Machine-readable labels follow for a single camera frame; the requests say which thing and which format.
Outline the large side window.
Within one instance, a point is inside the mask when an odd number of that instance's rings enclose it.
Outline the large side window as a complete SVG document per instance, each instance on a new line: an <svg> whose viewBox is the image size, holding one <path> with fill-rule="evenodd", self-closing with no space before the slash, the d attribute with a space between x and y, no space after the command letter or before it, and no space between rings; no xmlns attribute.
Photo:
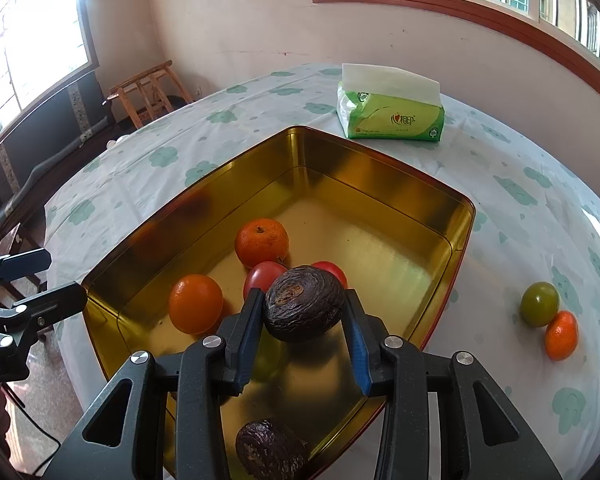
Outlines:
<svg viewBox="0 0 600 480"><path fill-rule="evenodd" d="M93 62L83 0L0 0L0 136Z"/></svg>

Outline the dark sofa bench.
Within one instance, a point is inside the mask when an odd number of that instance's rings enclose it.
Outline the dark sofa bench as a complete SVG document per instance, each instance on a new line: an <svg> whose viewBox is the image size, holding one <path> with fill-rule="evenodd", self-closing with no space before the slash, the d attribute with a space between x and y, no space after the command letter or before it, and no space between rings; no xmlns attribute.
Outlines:
<svg viewBox="0 0 600 480"><path fill-rule="evenodd" d="M23 213L38 182L65 162L81 168L120 133L92 70L19 119L0 141L0 231Z"/></svg>

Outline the dark passion fruit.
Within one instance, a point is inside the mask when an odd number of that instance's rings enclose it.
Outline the dark passion fruit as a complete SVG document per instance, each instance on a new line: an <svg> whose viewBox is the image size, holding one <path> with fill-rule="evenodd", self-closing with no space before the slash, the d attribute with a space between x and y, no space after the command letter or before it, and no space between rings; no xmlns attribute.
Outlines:
<svg viewBox="0 0 600 480"><path fill-rule="evenodd" d="M335 275L315 266L296 266L276 278L266 292L264 324L280 341L305 342L341 320L346 300L346 290Z"/></svg>
<svg viewBox="0 0 600 480"><path fill-rule="evenodd" d="M256 479L293 479L306 466L309 445L277 419L248 422L238 431L236 455Z"/></svg>

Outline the green tissue pack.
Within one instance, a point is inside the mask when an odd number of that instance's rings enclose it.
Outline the green tissue pack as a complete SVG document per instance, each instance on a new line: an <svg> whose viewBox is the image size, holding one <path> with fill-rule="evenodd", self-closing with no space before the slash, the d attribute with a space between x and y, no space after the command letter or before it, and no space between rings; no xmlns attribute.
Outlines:
<svg viewBox="0 0 600 480"><path fill-rule="evenodd" d="M337 115L349 139L440 141L440 84L402 68L344 63Z"/></svg>

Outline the orange mandarin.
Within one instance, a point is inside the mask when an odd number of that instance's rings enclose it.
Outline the orange mandarin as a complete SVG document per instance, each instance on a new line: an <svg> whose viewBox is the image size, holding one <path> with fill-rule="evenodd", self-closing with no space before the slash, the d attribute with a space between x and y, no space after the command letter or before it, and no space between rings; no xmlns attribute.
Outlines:
<svg viewBox="0 0 600 480"><path fill-rule="evenodd" d="M576 317L569 311L557 312L546 326L546 355L554 362L568 359L576 351L578 342L579 327Z"/></svg>
<svg viewBox="0 0 600 480"><path fill-rule="evenodd" d="M216 281L202 274L183 276L172 287L169 316L182 333L200 335L211 330L221 316L224 299Z"/></svg>
<svg viewBox="0 0 600 480"><path fill-rule="evenodd" d="M246 268L253 268L265 261L284 261L289 255L290 241L280 222L260 218L247 222L239 229L234 248L239 261Z"/></svg>

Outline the wooden stool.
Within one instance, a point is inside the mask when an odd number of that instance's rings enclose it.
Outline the wooden stool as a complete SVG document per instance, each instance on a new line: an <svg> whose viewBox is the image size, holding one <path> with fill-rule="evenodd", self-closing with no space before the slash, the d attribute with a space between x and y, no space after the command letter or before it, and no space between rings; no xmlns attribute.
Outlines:
<svg viewBox="0 0 600 480"><path fill-rule="evenodd" d="M169 86L185 105L194 102L192 94L174 72L173 62L167 60L112 86L102 104L120 102L133 127L143 128L176 110L166 93L163 79L169 81Z"/></svg>

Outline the cloud pattern tablecloth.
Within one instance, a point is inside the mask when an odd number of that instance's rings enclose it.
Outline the cloud pattern tablecloth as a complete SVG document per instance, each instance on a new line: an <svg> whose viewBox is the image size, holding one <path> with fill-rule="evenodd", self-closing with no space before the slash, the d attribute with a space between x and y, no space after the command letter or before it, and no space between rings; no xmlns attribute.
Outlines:
<svg viewBox="0 0 600 480"><path fill-rule="evenodd" d="M52 285L82 281L151 214L217 166L283 128L340 133L337 65L303 64L215 92L118 141L48 202ZM373 148L466 194L477 215L468 253L428 350L473 353L496 379L566 479L600 455L600 198L526 136L444 98L437 143ZM533 283L553 284L579 342L545 353L546 326L519 314Z"/></svg>

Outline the green tomato on table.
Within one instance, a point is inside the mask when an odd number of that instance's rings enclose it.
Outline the green tomato on table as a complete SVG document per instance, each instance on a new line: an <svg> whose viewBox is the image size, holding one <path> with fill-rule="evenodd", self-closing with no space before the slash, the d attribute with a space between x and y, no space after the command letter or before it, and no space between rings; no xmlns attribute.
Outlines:
<svg viewBox="0 0 600 480"><path fill-rule="evenodd" d="M553 284L536 282L530 285L521 297L519 314L533 328L547 326L557 314L559 294Z"/></svg>

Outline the gold maroon toffee tin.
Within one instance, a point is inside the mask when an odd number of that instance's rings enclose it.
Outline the gold maroon toffee tin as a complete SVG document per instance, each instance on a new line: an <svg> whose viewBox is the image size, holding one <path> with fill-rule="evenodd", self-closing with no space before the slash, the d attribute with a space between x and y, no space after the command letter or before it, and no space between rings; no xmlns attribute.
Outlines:
<svg viewBox="0 0 600 480"><path fill-rule="evenodd" d="M246 268L235 238L270 218L286 230L288 266L343 270L364 310L423 347L468 246L476 207L413 166L334 134L290 127L219 165L114 248L84 281L84 311L100 368L111 377L137 350L185 350L168 315L173 285L204 274L224 311L242 308ZM328 468L381 412L354 381L340 328L306 344L260 339L250 383L221 408L233 446L246 422L276 417L310 446L308 474Z"/></svg>

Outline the large red tomato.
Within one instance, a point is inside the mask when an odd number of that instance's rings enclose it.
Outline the large red tomato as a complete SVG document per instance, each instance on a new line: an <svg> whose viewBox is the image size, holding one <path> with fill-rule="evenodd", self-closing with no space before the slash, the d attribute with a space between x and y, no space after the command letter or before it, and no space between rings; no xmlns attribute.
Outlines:
<svg viewBox="0 0 600 480"><path fill-rule="evenodd" d="M262 292L267 292L271 285L286 271L286 266L276 261L262 261L248 266L242 296L247 298L253 288L260 288Z"/></svg>

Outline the small red tomato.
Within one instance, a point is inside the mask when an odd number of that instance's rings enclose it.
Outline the small red tomato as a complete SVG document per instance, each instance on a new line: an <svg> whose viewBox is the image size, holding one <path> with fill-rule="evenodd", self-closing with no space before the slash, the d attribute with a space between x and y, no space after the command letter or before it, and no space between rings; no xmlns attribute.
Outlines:
<svg viewBox="0 0 600 480"><path fill-rule="evenodd" d="M344 289L348 288L346 274L344 274L343 270L341 270L339 266L336 266L335 263L323 260L312 263L312 266L315 269L321 269L332 274L338 281L340 281L340 284Z"/></svg>

